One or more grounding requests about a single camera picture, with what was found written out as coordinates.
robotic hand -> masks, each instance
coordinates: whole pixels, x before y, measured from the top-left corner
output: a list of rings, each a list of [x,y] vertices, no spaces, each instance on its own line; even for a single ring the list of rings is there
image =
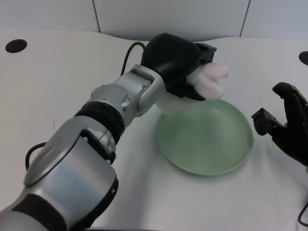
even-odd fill
[[[287,155],[308,166],[308,102],[296,87],[278,83],[273,91],[284,100],[287,123],[283,126],[274,116],[261,108],[253,116],[259,135],[269,134]]]
[[[95,89],[81,110],[44,145],[27,169],[20,196],[0,212],[0,230],[90,227],[117,192],[111,164],[125,128],[166,92],[204,101],[205,95],[189,81],[203,81],[196,73],[212,62],[215,51],[169,34],[153,38],[140,65],[113,84]]]

black cable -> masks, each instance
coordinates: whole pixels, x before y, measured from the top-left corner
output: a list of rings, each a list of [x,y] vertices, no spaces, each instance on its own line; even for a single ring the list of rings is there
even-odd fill
[[[123,66],[122,66],[121,75],[124,74],[125,67],[126,67],[126,63],[127,63],[127,59],[128,59],[128,57],[129,57],[129,54],[130,54],[131,50],[132,50],[135,46],[137,46],[137,45],[142,46],[143,50],[145,50],[145,45],[144,45],[142,42],[134,42],[134,43],[130,46],[130,48],[128,49],[128,51],[127,51],[127,53],[126,53],[126,55],[125,55],[125,59],[124,59]]]
[[[44,145],[46,144],[46,142],[44,143],[39,143],[35,146],[33,146],[32,148],[30,148],[30,150],[27,152],[27,155],[26,155],[26,159],[25,159],[25,162],[26,162],[26,170],[28,170],[29,166],[30,166],[30,156],[31,154],[38,148],[41,148],[41,147],[44,147]]]
[[[300,223],[301,225],[306,226],[306,227],[308,227],[308,224],[302,222],[301,218],[302,218],[302,215],[304,214],[305,210],[307,209],[307,207],[308,207],[308,202],[305,204],[302,211],[300,211],[300,213],[298,215],[298,219],[297,219],[298,223]]]

white robotic finger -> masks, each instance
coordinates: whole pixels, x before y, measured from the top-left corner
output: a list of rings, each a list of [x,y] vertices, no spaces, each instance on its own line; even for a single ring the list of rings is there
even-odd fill
[[[201,73],[212,81],[218,82],[219,79],[228,76],[229,69],[226,65],[209,63],[201,67]]]
[[[198,78],[194,89],[207,100],[218,100],[224,94],[223,88],[206,76]]]

petri dish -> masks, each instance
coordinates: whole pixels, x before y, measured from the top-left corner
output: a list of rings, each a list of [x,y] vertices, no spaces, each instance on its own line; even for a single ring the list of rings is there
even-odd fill
[[[157,144],[177,167],[198,175],[218,175],[244,162],[253,145],[245,116],[223,100],[173,115],[161,114]]]

white table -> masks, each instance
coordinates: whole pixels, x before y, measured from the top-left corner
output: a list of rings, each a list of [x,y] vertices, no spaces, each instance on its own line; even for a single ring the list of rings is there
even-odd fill
[[[28,47],[7,53],[5,45],[25,39]],[[47,141],[99,85],[120,74],[133,41],[95,32],[0,31],[0,209],[23,188],[25,154]],[[285,81],[308,97],[308,66],[298,55],[308,42],[266,38],[221,38],[215,62],[227,64],[224,100],[247,117],[261,107],[286,122],[283,101],[272,87]],[[136,47],[128,68],[140,62]],[[297,215],[308,196],[305,167],[254,131],[247,161],[230,174],[199,177],[169,163],[158,150],[154,106],[128,127],[113,167],[119,190],[94,226],[162,231],[297,231]],[[308,221],[308,214],[303,220]]]

